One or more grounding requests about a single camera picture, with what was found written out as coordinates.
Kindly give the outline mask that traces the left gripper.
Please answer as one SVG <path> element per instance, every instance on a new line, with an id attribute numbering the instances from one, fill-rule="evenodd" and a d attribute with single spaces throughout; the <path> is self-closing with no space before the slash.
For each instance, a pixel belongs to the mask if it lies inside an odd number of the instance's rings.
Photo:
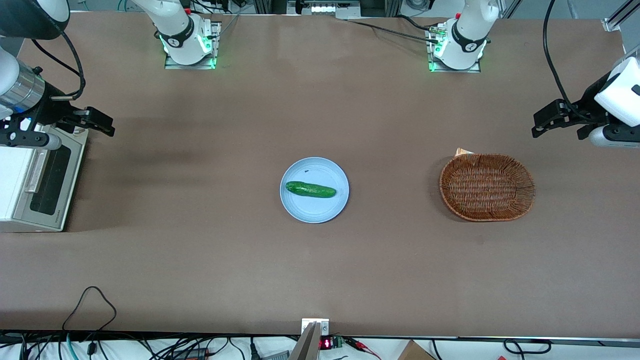
<path id="1" fill-rule="evenodd" d="M 597 126 L 640 125 L 639 82 L 639 57 L 629 55 L 620 59 L 608 74 L 585 90 L 571 112 L 562 99 L 551 101 L 535 112 L 532 137 L 537 139 L 550 130 L 569 127 L 569 114 L 585 123 L 576 130 L 579 141 L 587 139 Z"/>

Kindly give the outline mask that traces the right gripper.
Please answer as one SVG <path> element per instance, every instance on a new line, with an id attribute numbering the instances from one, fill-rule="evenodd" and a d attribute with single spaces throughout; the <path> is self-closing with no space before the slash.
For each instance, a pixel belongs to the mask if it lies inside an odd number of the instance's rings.
<path id="1" fill-rule="evenodd" d="M 26 118 L 39 125 L 55 125 L 60 130 L 73 133 L 76 128 L 95 130 L 108 137 L 114 137 L 114 119 L 94 107 L 82 110 L 64 101 L 54 101 L 51 97 L 62 92 L 46 82 L 25 64 L 3 64 L 1 66 L 1 129 L 10 128 L 12 117 Z"/>

